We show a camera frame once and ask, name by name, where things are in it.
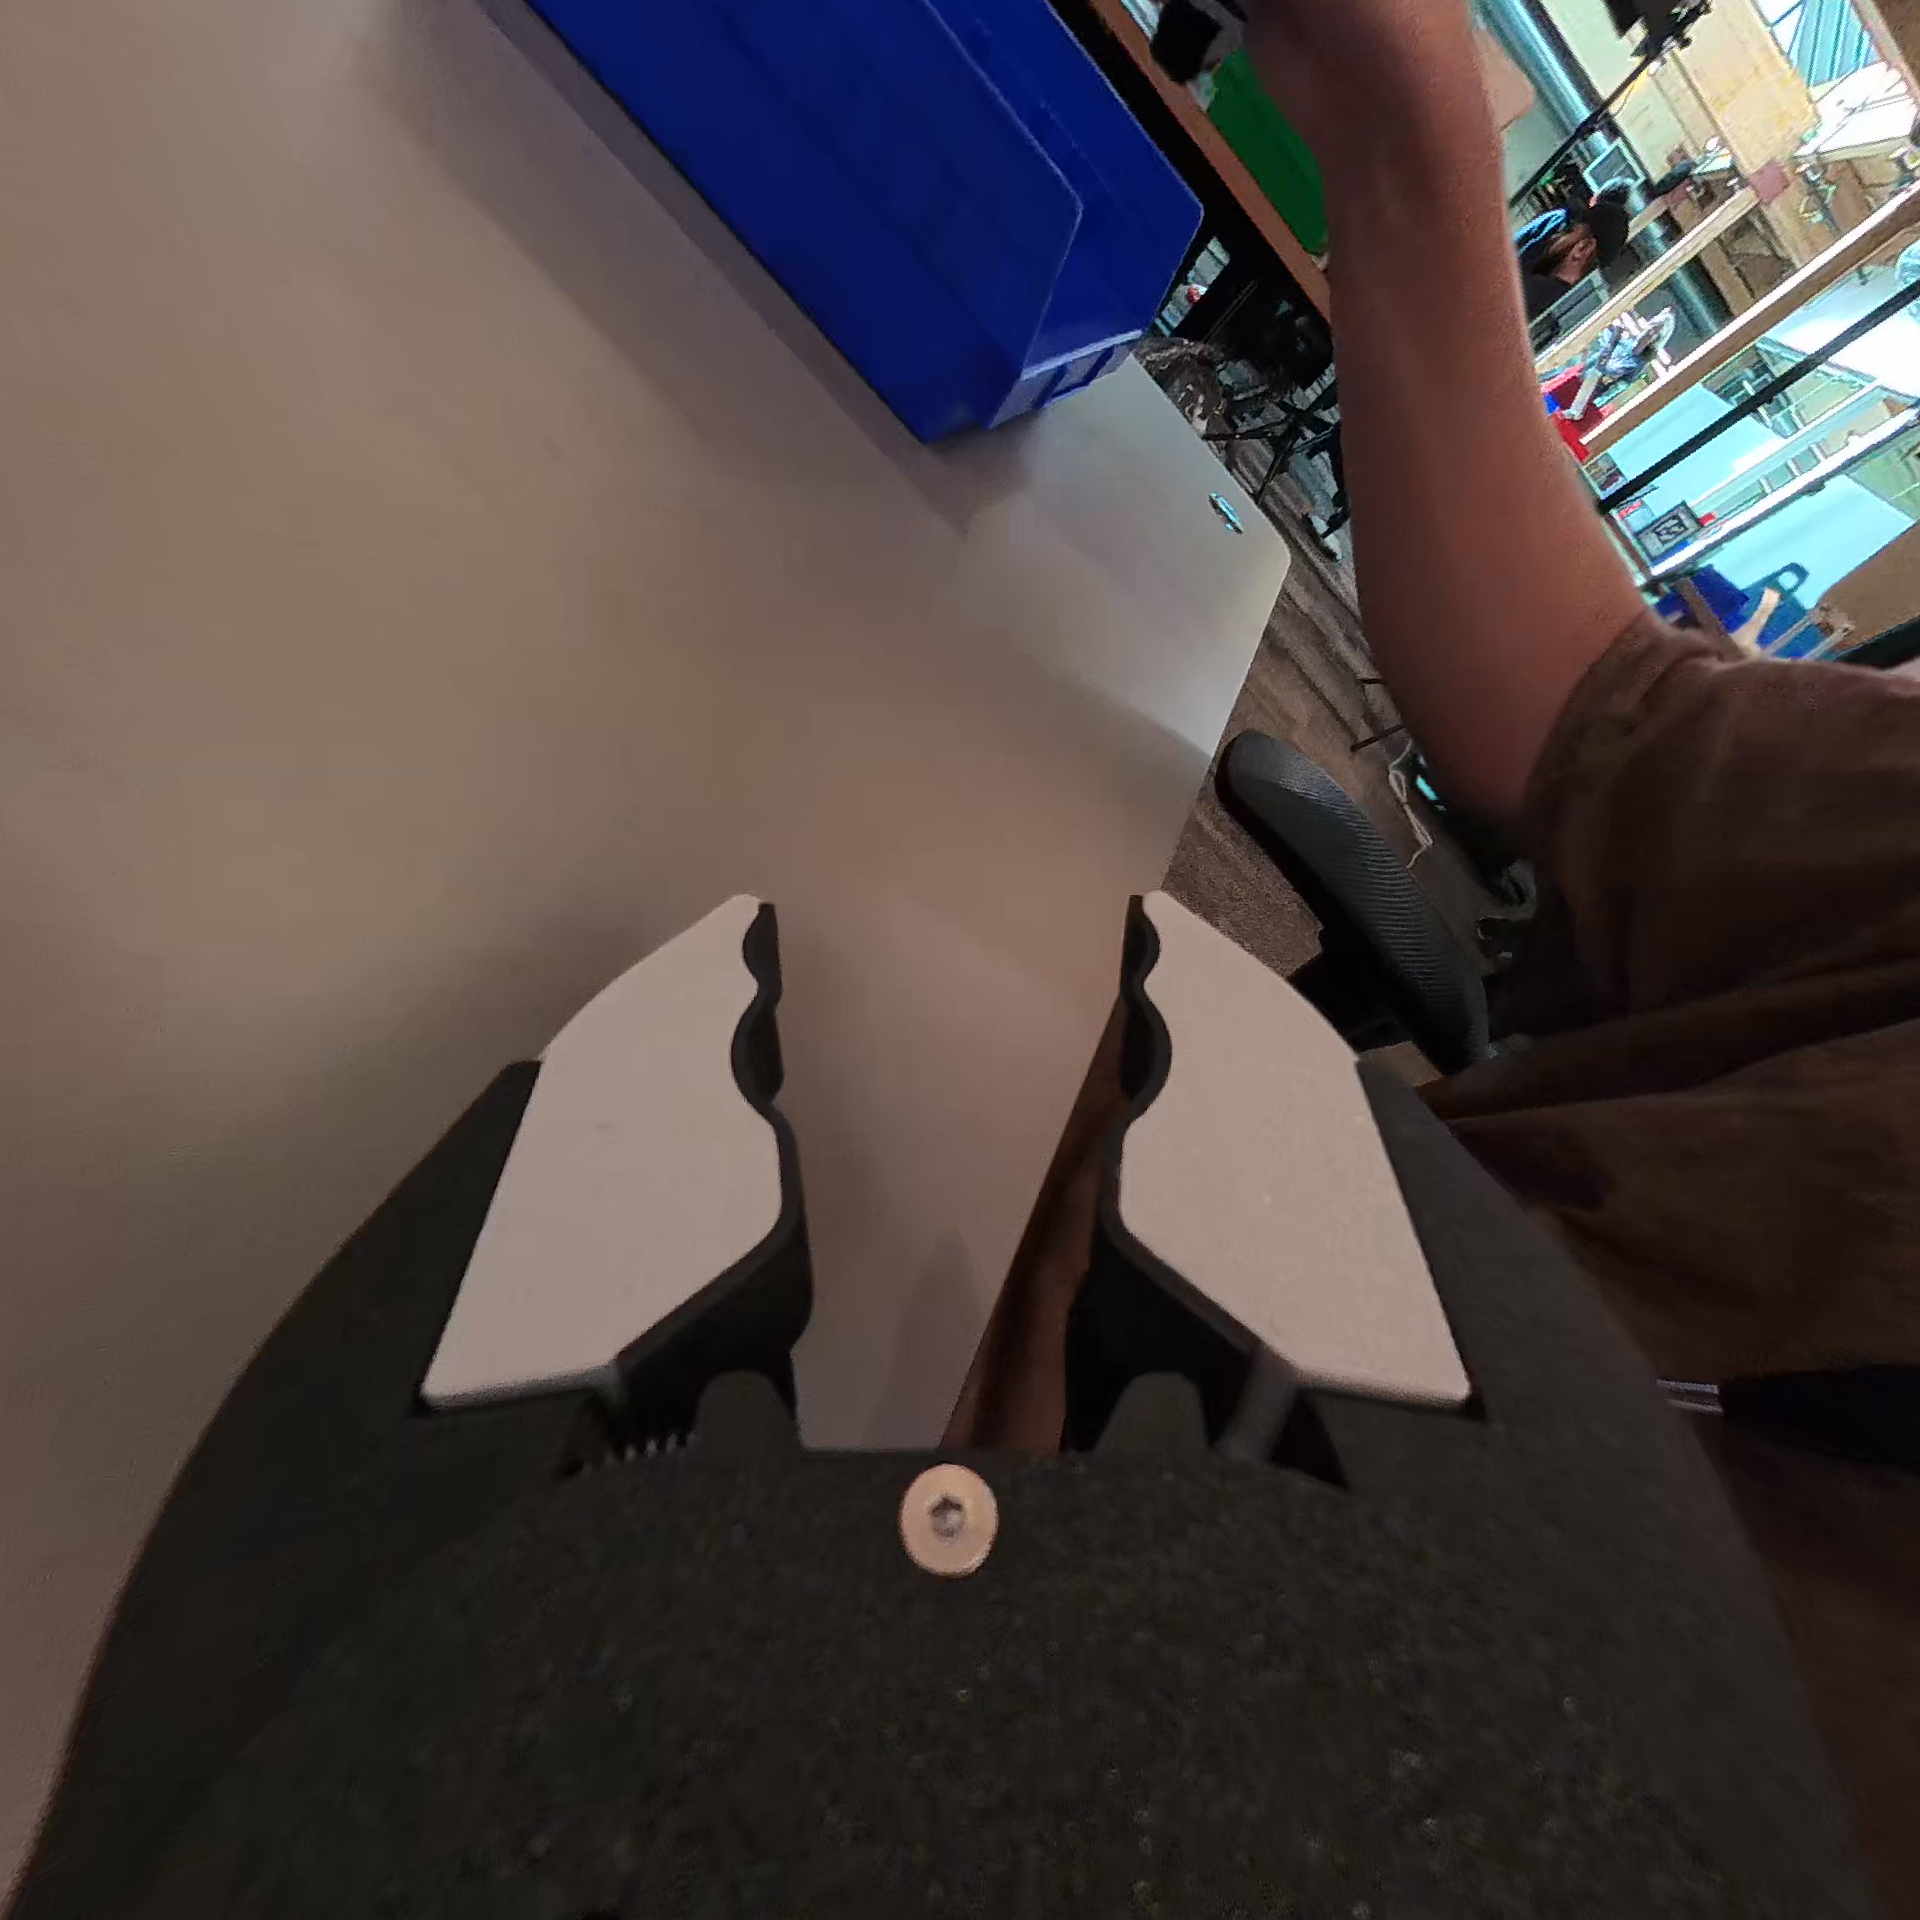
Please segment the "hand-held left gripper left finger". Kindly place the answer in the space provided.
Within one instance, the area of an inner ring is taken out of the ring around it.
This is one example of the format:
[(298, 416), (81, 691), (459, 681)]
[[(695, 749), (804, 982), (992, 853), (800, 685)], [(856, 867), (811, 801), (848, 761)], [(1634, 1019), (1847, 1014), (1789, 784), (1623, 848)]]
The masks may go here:
[(783, 915), (736, 895), (545, 1045), (429, 1410), (591, 1397), (631, 1438), (679, 1438), (731, 1372), (800, 1405), (814, 1259), (783, 988)]

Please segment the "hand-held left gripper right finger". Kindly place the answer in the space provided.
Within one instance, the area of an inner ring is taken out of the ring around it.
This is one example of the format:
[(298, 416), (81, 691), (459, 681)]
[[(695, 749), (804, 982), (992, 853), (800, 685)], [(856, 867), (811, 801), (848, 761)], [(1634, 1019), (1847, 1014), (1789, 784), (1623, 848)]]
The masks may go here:
[(1466, 1412), (1452, 1339), (1356, 1050), (1167, 895), (1120, 931), (1120, 1114), (1067, 1311), (1067, 1430), (1175, 1378), (1207, 1438), (1298, 1397)]

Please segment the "blue plastic bin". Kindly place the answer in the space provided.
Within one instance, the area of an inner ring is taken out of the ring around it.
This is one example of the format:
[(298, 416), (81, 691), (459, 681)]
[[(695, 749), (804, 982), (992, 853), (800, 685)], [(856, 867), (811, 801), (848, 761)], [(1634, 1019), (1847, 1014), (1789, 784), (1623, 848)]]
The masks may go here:
[(1202, 226), (1046, 0), (537, 12), (924, 446), (1108, 377)]

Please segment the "person's right forearm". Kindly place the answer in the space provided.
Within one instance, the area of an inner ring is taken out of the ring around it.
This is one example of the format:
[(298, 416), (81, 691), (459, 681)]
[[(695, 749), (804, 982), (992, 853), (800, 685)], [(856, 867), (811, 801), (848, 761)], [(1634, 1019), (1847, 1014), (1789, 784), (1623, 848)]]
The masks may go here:
[(1516, 828), (1641, 594), (1546, 426), (1474, 58), (1376, 110), (1323, 153), (1356, 608), (1447, 801)]

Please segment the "grey desk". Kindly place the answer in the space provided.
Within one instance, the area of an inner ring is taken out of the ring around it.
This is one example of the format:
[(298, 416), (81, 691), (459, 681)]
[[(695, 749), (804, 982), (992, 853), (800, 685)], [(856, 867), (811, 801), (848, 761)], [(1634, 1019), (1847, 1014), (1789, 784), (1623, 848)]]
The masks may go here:
[(783, 907), (811, 1440), (930, 1447), (1283, 599), (1120, 369), (920, 446), (526, 4), (5, 4), (5, 1875), (285, 1307)]

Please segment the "person's right hand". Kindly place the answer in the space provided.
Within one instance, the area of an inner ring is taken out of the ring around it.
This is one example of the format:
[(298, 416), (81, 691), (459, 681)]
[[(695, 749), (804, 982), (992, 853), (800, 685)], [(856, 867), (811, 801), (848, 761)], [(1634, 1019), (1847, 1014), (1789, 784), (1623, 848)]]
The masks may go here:
[(1492, 126), (1461, 0), (1248, 0), (1242, 51), (1319, 156), (1408, 126)]

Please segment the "wooden table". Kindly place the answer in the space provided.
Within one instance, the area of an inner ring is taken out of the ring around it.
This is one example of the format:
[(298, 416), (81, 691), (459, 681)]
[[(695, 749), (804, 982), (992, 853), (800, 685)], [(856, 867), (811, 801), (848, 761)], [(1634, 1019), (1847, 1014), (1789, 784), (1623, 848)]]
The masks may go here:
[(1053, 10), (1094, 51), (1117, 95), (1131, 103), (1154, 147), (1202, 198), (1207, 230), (1219, 237), (1225, 245), (1242, 242), (1248, 270), (1283, 272), (1330, 320), (1332, 309), (1323, 257), (1303, 245), (1286, 212), (1267, 198), (1261, 178), (1225, 140), (1202, 98), (1154, 65), (1150, 31), (1131, 12), (1131, 4), (1094, 0)]

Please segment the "green plastic bin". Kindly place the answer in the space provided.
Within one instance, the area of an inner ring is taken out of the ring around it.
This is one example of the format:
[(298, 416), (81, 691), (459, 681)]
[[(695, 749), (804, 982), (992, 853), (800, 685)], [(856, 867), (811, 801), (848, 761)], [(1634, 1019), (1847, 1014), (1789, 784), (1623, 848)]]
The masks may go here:
[(1307, 136), (1283, 115), (1283, 103), (1257, 81), (1248, 51), (1228, 51), (1211, 71), (1207, 116), (1241, 156), (1241, 163), (1254, 176), (1254, 186), (1267, 192), (1291, 237), (1315, 262), (1323, 262), (1330, 257), (1323, 168), (1310, 156)]

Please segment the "black office chair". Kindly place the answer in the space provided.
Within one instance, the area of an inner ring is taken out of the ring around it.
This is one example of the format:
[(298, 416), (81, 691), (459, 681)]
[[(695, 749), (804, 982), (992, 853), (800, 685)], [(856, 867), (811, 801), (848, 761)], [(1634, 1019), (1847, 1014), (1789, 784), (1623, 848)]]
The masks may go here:
[(1495, 995), (1539, 915), (1521, 860), (1498, 873), (1505, 900), (1474, 915), (1474, 944), (1461, 944), (1370, 813), (1303, 749), (1234, 732), (1211, 789), (1315, 911), (1319, 952), (1291, 988), (1354, 1050), (1415, 1045), (1445, 1074), (1498, 1050)]

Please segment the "person's brown clothing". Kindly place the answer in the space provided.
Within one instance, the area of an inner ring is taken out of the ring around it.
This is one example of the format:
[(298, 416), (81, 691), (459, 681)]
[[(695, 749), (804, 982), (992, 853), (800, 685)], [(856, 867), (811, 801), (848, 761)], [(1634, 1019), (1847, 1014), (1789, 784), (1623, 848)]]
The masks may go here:
[[(1916, 675), (1757, 660), (1637, 614), (1532, 761), (1521, 1045), (1435, 1114), (1668, 1381), (1916, 1367)], [(1053, 1452), (1117, 1069), (1067, 1131), (953, 1438)], [(1773, 1585), (1886, 1914), (1920, 1911), (1916, 1472), (1696, 1418)]]

